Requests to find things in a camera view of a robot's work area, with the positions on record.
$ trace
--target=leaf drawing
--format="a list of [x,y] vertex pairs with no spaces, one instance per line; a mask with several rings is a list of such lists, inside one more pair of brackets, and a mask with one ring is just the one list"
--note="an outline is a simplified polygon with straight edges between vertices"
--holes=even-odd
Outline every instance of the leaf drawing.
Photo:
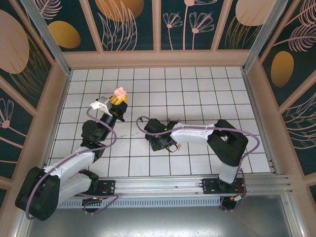
[[60,11],[62,6],[60,0],[34,0],[44,19],[52,20]]
[[121,1],[121,11],[114,0],[106,3],[100,0],[103,12],[108,17],[98,13],[102,25],[102,45],[106,51],[134,50],[137,44],[137,26],[133,13]]
[[316,24],[311,26],[301,25],[295,28],[289,39],[275,43],[273,46],[288,42],[291,51],[307,52],[316,42]]
[[316,93],[301,105],[287,109],[283,118],[295,148],[316,147]]

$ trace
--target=floral line drawing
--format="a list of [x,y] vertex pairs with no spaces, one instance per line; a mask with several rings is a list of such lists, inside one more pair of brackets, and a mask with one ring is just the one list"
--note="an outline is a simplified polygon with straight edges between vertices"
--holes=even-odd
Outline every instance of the floral line drawing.
[[291,51],[307,52],[307,49],[316,43],[316,0],[304,0],[300,13],[290,20],[285,27],[297,18],[299,18],[301,25],[293,30],[289,39],[277,42],[273,47],[288,42]]
[[170,29],[174,28],[174,27],[182,26],[183,23],[182,23],[182,21],[180,21],[181,18],[179,16],[179,13],[171,13],[170,16],[168,13],[165,13],[163,15],[163,19],[164,19],[164,22],[166,23],[166,26],[168,28],[170,47],[171,47],[171,50],[173,50]]
[[[10,120],[12,118],[13,109],[14,109],[14,103],[11,100],[8,100],[7,104],[5,104],[4,99],[3,98],[0,99],[0,128],[3,128],[3,129],[9,128],[12,131],[18,133],[19,135],[26,137],[25,134],[10,127]],[[23,146],[15,143],[15,142],[9,141],[3,137],[0,137],[0,140],[4,141],[6,143],[9,143],[13,146],[16,146],[18,148],[23,148]]]
[[194,38],[196,34],[214,30],[214,25],[211,25],[213,21],[211,15],[212,13],[201,13],[197,18],[196,12],[190,14],[190,25],[193,33],[192,50],[194,50]]
[[184,0],[186,5],[186,10],[184,13],[184,25],[183,25],[183,50],[186,50],[186,23],[187,23],[187,15],[189,6],[194,5],[208,5],[212,3],[216,3],[217,0]]
[[114,10],[112,14],[104,0],[100,0],[99,2],[103,12],[109,18],[114,19],[114,21],[111,21],[108,17],[104,18],[98,13],[103,25],[101,43],[106,51],[126,51],[130,46],[134,50],[137,44],[137,25],[131,10],[126,9],[124,4],[120,2],[122,8],[121,14],[115,1],[109,0],[111,8]]
[[316,93],[306,102],[288,108],[283,119],[294,148],[316,147]]

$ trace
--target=flower drawing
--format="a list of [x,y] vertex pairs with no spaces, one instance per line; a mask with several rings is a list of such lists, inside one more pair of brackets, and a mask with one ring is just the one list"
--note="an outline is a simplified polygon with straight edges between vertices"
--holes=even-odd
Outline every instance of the flower drawing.
[[170,29],[174,28],[174,27],[182,26],[183,23],[182,23],[182,21],[180,21],[181,18],[179,16],[179,13],[171,13],[170,15],[168,13],[165,13],[163,15],[163,19],[164,19],[164,22],[166,23],[166,26],[168,28],[170,47],[171,47],[171,50],[173,50],[171,36],[170,36]]
[[[3,98],[0,99],[0,128],[2,129],[10,129],[24,137],[26,137],[25,134],[15,130],[14,128],[12,128],[10,126],[10,121],[12,118],[12,114],[13,114],[13,109],[14,109],[14,103],[11,100],[8,100],[7,103],[5,103],[5,100]],[[11,144],[13,146],[19,147],[19,148],[23,148],[23,146],[9,141],[3,137],[0,137],[0,140]],[[0,162],[5,162],[5,163],[16,163],[16,161],[6,161],[6,160],[0,160]]]
[[190,25],[193,33],[192,49],[194,49],[194,38],[196,34],[214,30],[214,24],[212,24],[213,19],[211,15],[212,13],[201,13],[197,18],[196,12],[190,14]]

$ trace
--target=white tile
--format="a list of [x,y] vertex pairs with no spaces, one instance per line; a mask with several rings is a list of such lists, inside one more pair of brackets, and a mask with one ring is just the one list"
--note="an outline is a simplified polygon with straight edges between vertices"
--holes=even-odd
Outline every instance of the white tile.
[[231,90],[231,87],[229,85],[229,81],[227,78],[214,78],[214,86],[215,86],[215,90]]
[[83,122],[77,123],[76,125],[77,125],[77,128],[76,128],[75,139],[82,139],[81,134],[82,134]]
[[150,176],[170,175],[169,157],[150,157]]
[[134,69],[133,68],[121,68],[118,71],[119,80],[133,80],[134,79]]
[[60,122],[77,122],[80,109],[63,109]]
[[242,160],[241,166],[244,173],[252,173],[248,156]]
[[71,154],[73,140],[56,140],[52,158],[64,158]]
[[56,139],[74,139],[77,124],[75,123],[61,123],[59,125],[58,133]]
[[203,120],[201,105],[186,105],[184,111],[186,120]]
[[89,69],[87,80],[102,80],[103,69]]
[[107,177],[110,158],[100,158],[89,166],[89,171],[96,173],[99,177]]
[[104,80],[102,81],[101,93],[114,93],[118,86],[117,80]]
[[198,91],[198,81],[196,79],[182,79],[183,91]]
[[190,155],[207,155],[208,150],[206,145],[189,143],[189,154]]
[[198,92],[183,92],[183,99],[185,105],[200,105]]
[[224,67],[211,67],[213,78],[227,78],[226,70]]
[[241,129],[254,135],[259,135],[259,129],[254,119],[240,119]]
[[117,139],[115,144],[111,146],[111,157],[128,157],[129,156],[130,139]]
[[82,143],[82,140],[74,140],[73,148],[71,150],[71,153],[74,153],[78,148],[80,147]]
[[130,140],[130,156],[131,157],[148,157],[149,142],[145,138],[133,138]]
[[130,122],[117,122],[114,126],[114,131],[118,138],[130,138]]
[[197,78],[195,68],[181,68],[181,78],[182,79],[191,79]]
[[221,119],[238,119],[235,105],[219,105]]
[[85,93],[100,93],[101,81],[87,81],[85,84]]
[[[144,129],[144,127],[146,126],[147,121],[144,120],[144,122],[139,122],[139,126]],[[145,134],[143,132],[141,132],[138,127],[136,126],[136,122],[132,122],[132,134],[131,134],[132,138],[144,138]]]
[[118,80],[119,70],[118,69],[104,69],[103,80]]
[[168,119],[184,121],[184,107],[183,106],[167,106]]
[[190,172],[189,156],[170,157],[171,175],[188,175]]
[[86,81],[88,69],[74,70],[71,81]]
[[197,78],[212,78],[211,69],[209,67],[196,68]]
[[134,81],[133,80],[118,80],[117,88],[123,87],[123,89],[127,92],[127,96],[133,92]]
[[129,176],[149,176],[149,157],[131,157]]
[[166,79],[180,79],[180,68],[165,68]]
[[199,96],[202,105],[217,105],[215,91],[200,91]]
[[232,90],[246,90],[246,86],[242,78],[229,78],[228,80]]
[[149,107],[133,107],[132,121],[136,121],[140,116],[149,117]]
[[[263,148],[262,140],[260,136],[256,136],[256,137],[259,139],[260,145],[256,150],[253,151],[253,153],[264,153],[265,149]],[[248,138],[247,151],[249,152],[251,149],[253,149],[257,145],[257,140],[250,136],[247,136],[247,138]]]
[[150,79],[164,79],[164,68],[150,68]]
[[170,156],[188,156],[189,155],[189,146],[188,143],[177,144],[178,150],[176,152],[170,152]]
[[[90,110],[89,113],[90,113],[90,115],[92,115],[94,117],[97,116],[97,111],[96,110]],[[92,118],[88,117],[88,115],[87,115],[87,108],[82,108],[80,110],[78,122],[86,122],[88,120],[92,120]]]
[[166,91],[182,91],[181,79],[166,80]]
[[211,174],[211,167],[208,155],[190,156],[191,172],[195,174]]
[[[162,156],[169,156],[169,151],[167,149],[162,149],[159,151],[153,151],[153,149],[150,146],[150,156],[154,156],[154,157],[162,157]],[[173,151],[173,149],[176,149],[175,146],[170,147],[171,151]]]
[[70,82],[68,94],[82,94],[84,92],[85,81]]
[[254,119],[251,105],[236,105],[239,119]]
[[270,173],[269,163],[264,153],[249,154],[249,160],[253,173]]
[[212,174],[219,174],[222,166],[221,160],[217,155],[209,155],[209,160],[211,161]]
[[235,104],[250,104],[247,91],[233,91]]
[[133,106],[149,106],[149,93],[134,93]]
[[109,177],[128,176],[129,157],[110,158]]
[[60,161],[62,161],[63,158],[52,158],[52,159],[49,159],[49,165],[54,165]]
[[167,92],[167,105],[183,105],[182,92]]
[[149,80],[135,80],[133,92],[149,92]]
[[227,75],[229,78],[241,78],[241,70],[239,67],[226,67]]
[[234,128],[239,130],[241,129],[238,119],[228,119],[227,122],[229,122]]
[[217,120],[221,118],[217,105],[202,105],[202,113],[204,120]]
[[165,92],[151,92],[150,93],[150,106],[166,105]]
[[82,99],[82,108],[89,108],[90,104],[99,99],[100,94],[84,94]]
[[167,119],[167,106],[150,106],[149,118],[159,121]]
[[149,79],[149,68],[135,68],[134,79]]
[[67,95],[65,108],[80,108],[82,102],[82,94]]
[[213,79],[197,79],[199,91],[214,91]]
[[216,97],[219,105],[233,105],[234,99],[231,91],[217,91]]
[[165,92],[166,83],[164,79],[150,80],[150,92]]

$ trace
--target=dark teal wallpaper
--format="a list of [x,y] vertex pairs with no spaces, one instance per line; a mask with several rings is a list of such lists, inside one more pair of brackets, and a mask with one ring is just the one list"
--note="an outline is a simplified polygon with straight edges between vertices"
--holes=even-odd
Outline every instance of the dark teal wallpaper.
[[282,116],[303,173],[316,172],[316,83]]
[[152,0],[89,0],[104,51],[153,50]]
[[0,176],[11,179],[33,117],[0,89]]
[[288,9],[290,8],[291,4],[293,3],[293,0],[288,0],[287,4],[286,4],[286,7],[282,13],[282,15],[280,16],[280,18],[278,19],[277,23],[276,23],[276,26],[274,27],[273,31],[271,32],[271,34],[269,35],[269,37],[267,38],[267,41],[265,42],[265,44],[263,45],[261,51],[259,52],[259,57],[261,57],[261,55],[263,54],[263,52],[266,50],[269,42],[270,42],[270,39],[271,37],[275,34],[278,26],[280,25],[281,21],[283,20],[285,14],[287,13]]
[[316,69],[316,6],[302,0],[263,62],[281,105]]
[[0,76],[37,107],[51,64],[8,0],[0,2]]
[[233,0],[218,49],[250,49],[273,1]]
[[2,207],[2,203],[4,201],[5,194],[6,194],[6,190],[5,189],[0,189],[0,210],[1,210],[1,207]]
[[210,49],[222,6],[221,0],[162,0],[161,49]]

